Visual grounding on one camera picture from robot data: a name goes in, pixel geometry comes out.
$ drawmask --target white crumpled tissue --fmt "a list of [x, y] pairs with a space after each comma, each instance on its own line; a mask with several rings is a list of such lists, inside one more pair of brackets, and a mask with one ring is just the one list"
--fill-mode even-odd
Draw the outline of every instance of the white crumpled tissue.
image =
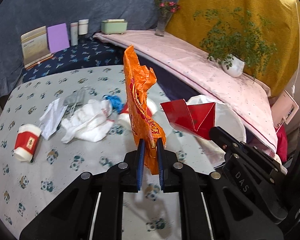
[[112, 105], [109, 100], [90, 99], [70, 119], [64, 118], [61, 121], [61, 126], [66, 129], [66, 135], [61, 141], [68, 143], [74, 137], [90, 142], [102, 140], [114, 123], [107, 120], [111, 113]]
[[67, 106], [63, 106], [63, 100], [60, 98], [54, 100], [48, 105], [43, 116], [39, 118], [39, 128], [42, 130], [42, 136], [46, 140], [57, 130], [57, 127], [65, 114]]

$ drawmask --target orange plastic wrapper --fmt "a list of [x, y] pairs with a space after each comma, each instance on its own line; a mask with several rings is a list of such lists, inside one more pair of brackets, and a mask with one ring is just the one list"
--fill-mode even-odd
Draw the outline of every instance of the orange plastic wrapper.
[[159, 174], [157, 160], [157, 139], [162, 137], [163, 144], [166, 143], [166, 136], [161, 128], [147, 114], [147, 91], [157, 82], [152, 68], [140, 66], [138, 56], [133, 46], [129, 46], [123, 56], [123, 71], [126, 79], [127, 104], [131, 128], [136, 145], [140, 139], [146, 141], [145, 166], [152, 175]]

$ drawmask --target mustard yellow fabric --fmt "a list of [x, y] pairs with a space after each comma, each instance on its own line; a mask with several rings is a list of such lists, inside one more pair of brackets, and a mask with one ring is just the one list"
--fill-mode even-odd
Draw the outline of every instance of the mustard yellow fabric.
[[[297, 0], [300, 15], [300, 2]], [[273, 27], [265, 38], [275, 42], [280, 65], [270, 63], [264, 75], [257, 79], [271, 88], [271, 95], [277, 96], [288, 83], [298, 66], [298, 21], [295, 0], [179, 0], [181, 9], [175, 13], [167, 26], [167, 32], [200, 48], [199, 42], [206, 36], [212, 24], [203, 17], [194, 21], [193, 13], [204, 9], [249, 9], [258, 22], [257, 15], [268, 18]], [[251, 75], [251, 70], [244, 70]]]

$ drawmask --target silver bolt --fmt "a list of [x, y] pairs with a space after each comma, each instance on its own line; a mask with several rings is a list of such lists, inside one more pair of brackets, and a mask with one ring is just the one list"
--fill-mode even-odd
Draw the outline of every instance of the silver bolt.
[[174, 163], [173, 167], [175, 167], [176, 169], [181, 169], [183, 167], [182, 163]]
[[119, 163], [118, 167], [119, 167], [119, 169], [126, 169], [126, 168], [128, 168], [128, 164], [127, 163]]
[[214, 172], [211, 173], [211, 177], [212, 177], [213, 179], [220, 179], [220, 178], [221, 178], [221, 175], [220, 175], [219, 172], [214, 171]]
[[81, 174], [81, 179], [89, 179], [90, 178], [90, 173], [89, 172], [84, 172]]

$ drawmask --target pink tablecloth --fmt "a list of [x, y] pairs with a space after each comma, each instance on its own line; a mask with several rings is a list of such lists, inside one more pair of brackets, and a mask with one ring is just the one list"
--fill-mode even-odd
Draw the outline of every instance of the pink tablecloth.
[[168, 33], [158, 37], [154, 31], [127, 31], [122, 35], [97, 33], [96, 37], [123, 48], [133, 45], [137, 54], [171, 72], [203, 95], [228, 104], [245, 127], [276, 152], [278, 139], [267, 94], [253, 80], [244, 75], [229, 76], [217, 63], [207, 60], [206, 52]]

